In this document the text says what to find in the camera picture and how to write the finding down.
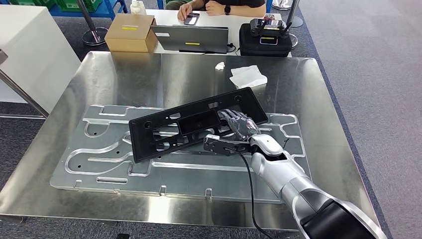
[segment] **robotic arm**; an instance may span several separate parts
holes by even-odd
[[[315,185],[273,137],[260,134],[251,118],[231,110],[221,111],[219,115],[228,122],[236,140],[209,134],[204,138],[204,149],[224,155],[233,154],[232,150],[250,152],[253,171],[286,203],[304,238],[387,238],[354,204],[335,198]]]

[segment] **gray carpet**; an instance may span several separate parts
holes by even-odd
[[[156,8],[154,0],[144,1],[147,8]],[[55,17],[60,29],[68,39],[80,59],[91,50],[107,51],[106,45],[87,47],[82,34],[88,30],[83,18]],[[110,19],[95,18],[97,27],[109,27]],[[317,57],[312,39],[306,25],[292,29],[299,38],[299,44],[292,52],[296,57]],[[26,104],[0,103],[0,114],[36,114]],[[2,119],[0,118],[0,188],[4,186],[19,160],[43,124],[43,120]],[[264,238],[256,229],[236,229],[223,227],[182,226],[149,223],[119,222],[117,225],[100,221],[56,218],[27,218],[17,224],[0,218],[0,239],[49,238],[49,239],[114,239],[119,233],[130,234],[133,239],[147,238],[210,238],[210,239],[248,239]],[[296,239],[297,233],[270,231],[275,238]]]
[[[422,234],[422,2],[302,0],[301,10],[385,221]]]

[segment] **white cabinet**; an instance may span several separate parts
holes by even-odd
[[[0,5],[0,49],[7,55],[0,62],[3,74],[48,113],[80,65],[53,17],[42,6]],[[23,100],[0,84],[0,101]]]

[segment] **stanchion base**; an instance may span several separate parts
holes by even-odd
[[[290,36],[290,39],[292,40],[292,49],[294,49],[298,45],[298,38],[291,33],[289,33],[289,36]]]
[[[106,40],[104,40],[108,29],[107,28],[103,28],[103,27],[96,27],[95,28],[97,30],[97,34],[99,39],[96,40],[94,38],[94,36],[92,35],[91,31],[87,31],[85,32],[84,36],[82,37],[82,41],[84,42],[85,45],[88,46],[99,46],[99,45],[103,45]]]
[[[284,22],[286,22],[287,23],[287,18],[288,18],[289,16],[283,16],[283,17],[281,17],[281,19],[284,21]],[[293,21],[292,21],[292,25],[290,26],[290,27],[300,27],[300,26],[302,26],[303,25],[303,20],[300,18],[300,17],[298,17],[298,16],[294,16],[293,17]]]
[[[292,8],[293,0],[273,0],[271,6],[277,10],[286,11]]]

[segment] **blue shelf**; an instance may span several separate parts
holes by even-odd
[[[123,7],[126,5],[122,4],[122,1],[124,0],[103,0],[100,5],[98,6],[97,10],[95,12],[90,12],[91,17],[110,17],[111,19],[114,19],[114,12],[110,12],[107,8],[106,1],[109,1],[111,4],[111,8],[114,8],[119,2],[121,4],[120,9],[118,12],[122,12]],[[82,13],[79,11],[61,11],[60,8],[57,5],[54,5],[50,9],[50,14],[52,16],[73,16],[73,17],[82,17]]]

